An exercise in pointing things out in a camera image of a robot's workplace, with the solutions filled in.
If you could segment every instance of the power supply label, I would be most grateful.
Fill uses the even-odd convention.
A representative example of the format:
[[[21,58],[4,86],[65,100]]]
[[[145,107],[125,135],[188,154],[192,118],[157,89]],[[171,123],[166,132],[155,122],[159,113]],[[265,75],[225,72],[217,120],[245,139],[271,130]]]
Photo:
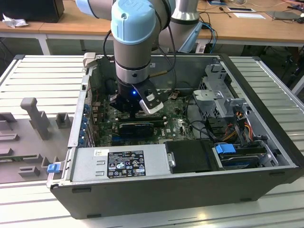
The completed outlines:
[[[140,177],[146,175],[143,151],[108,153],[108,178]]]

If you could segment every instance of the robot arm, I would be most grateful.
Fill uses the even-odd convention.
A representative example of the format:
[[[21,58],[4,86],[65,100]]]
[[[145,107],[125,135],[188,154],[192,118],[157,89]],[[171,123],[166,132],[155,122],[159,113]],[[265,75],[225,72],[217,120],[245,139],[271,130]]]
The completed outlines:
[[[113,107],[131,115],[140,109],[147,114],[162,109],[163,103],[149,80],[151,51],[158,43],[172,48],[169,24],[176,49],[191,50],[201,28],[196,11],[198,0],[176,0],[176,8],[175,0],[77,0],[76,3],[86,14],[111,20],[118,81],[118,94],[111,100]]]

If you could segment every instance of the desk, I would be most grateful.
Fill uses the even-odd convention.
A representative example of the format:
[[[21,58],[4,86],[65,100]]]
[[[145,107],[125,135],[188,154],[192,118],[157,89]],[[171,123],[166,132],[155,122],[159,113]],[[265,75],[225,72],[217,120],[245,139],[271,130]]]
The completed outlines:
[[[248,0],[256,5],[275,5],[280,0]],[[251,4],[246,6],[256,11],[286,10],[289,4],[281,4],[273,8],[261,8]],[[44,55],[50,55],[47,39],[90,39],[103,40],[110,29],[110,22],[96,19],[83,14],[77,8],[75,2],[64,1],[65,12],[58,23],[30,22],[30,26],[22,28],[8,28],[0,24],[0,37],[36,38],[39,40]],[[206,9],[207,12],[221,12],[218,7],[213,8],[200,0],[199,11]],[[261,46],[294,46],[304,45],[304,25],[294,22],[293,24],[282,21],[272,21],[266,13],[261,13],[266,19],[241,19],[234,14],[210,14],[211,24],[218,32],[218,44],[261,45]],[[204,47],[210,39],[210,32],[202,30],[198,37],[200,47]]]
[[[248,0],[260,6],[273,6],[282,3],[279,0]],[[249,3],[247,8],[253,8],[255,11],[284,11],[287,10],[288,3],[280,4],[276,7],[257,7]],[[261,45],[261,46],[285,46],[285,47],[301,47],[304,45],[304,27],[302,24],[294,22],[292,24],[284,23],[280,20],[272,20],[266,13],[257,13],[264,16],[266,19],[248,19],[237,18],[233,13],[230,13],[232,18],[227,14],[212,14],[221,12],[218,7],[210,6],[200,0],[198,11],[210,12],[210,20],[212,27],[218,32],[219,44],[239,44],[239,45]],[[297,10],[291,10],[295,14],[300,15]],[[202,18],[208,22],[206,13],[201,14]],[[209,31],[201,31],[199,34],[199,42],[203,45],[210,39]]]

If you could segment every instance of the white paper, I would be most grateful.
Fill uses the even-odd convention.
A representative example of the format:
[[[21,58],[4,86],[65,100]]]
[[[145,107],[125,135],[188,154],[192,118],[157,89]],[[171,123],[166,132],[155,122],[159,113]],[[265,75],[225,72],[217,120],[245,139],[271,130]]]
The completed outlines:
[[[29,25],[24,19],[13,19],[13,18],[6,17],[4,14],[3,14],[2,22],[6,26],[12,27],[12,28]]]
[[[253,18],[253,19],[266,19],[260,14],[253,14],[253,13],[233,13],[238,18]]]
[[[107,156],[109,151],[109,149],[94,150],[94,156]]]

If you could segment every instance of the crumpled paper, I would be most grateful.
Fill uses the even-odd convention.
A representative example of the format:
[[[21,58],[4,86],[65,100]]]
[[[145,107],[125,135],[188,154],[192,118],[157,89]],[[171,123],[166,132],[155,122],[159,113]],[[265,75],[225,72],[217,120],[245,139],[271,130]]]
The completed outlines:
[[[15,27],[22,27],[29,25],[24,19],[13,19],[6,17],[4,14],[3,14],[3,18],[4,19],[2,20],[2,22],[6,24],[6,26],[8,27],[15,28]]]

